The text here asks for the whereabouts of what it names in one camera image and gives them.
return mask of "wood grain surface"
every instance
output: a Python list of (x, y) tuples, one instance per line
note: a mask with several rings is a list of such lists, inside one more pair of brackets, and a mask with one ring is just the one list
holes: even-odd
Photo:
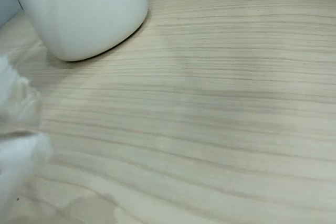
[(9, 223), (336, 223), (336, 0), (149, 2), (83, 62), (0, 30), (56, 148)]

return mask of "wooden table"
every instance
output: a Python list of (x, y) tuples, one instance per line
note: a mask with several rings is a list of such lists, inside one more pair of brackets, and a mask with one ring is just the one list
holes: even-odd
[(336, 223), (336, 0), (149, 1), (83, 62), (0, 31), (57, 152), (9, 223)]

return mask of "white plush toy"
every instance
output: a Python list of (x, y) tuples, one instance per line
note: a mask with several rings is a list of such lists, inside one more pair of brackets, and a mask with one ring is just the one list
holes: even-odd
[(49, 136), (39, 131), (41, 100), (0, 56), (0, 223), (16, 193), (51, 156)]

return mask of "table surface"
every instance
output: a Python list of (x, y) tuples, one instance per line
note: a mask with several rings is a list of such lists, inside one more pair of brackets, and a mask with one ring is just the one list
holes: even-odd
[(77, 63), (0, 30), (56, 148), (9, 223), (334, 224), (336, 0), (149, 2)]

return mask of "mug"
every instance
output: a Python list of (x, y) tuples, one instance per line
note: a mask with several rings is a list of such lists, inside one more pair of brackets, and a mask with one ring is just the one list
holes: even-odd
[(19, 0), (57, 58), (84, 60), (128, 38), (145, 20), (147, 0)]

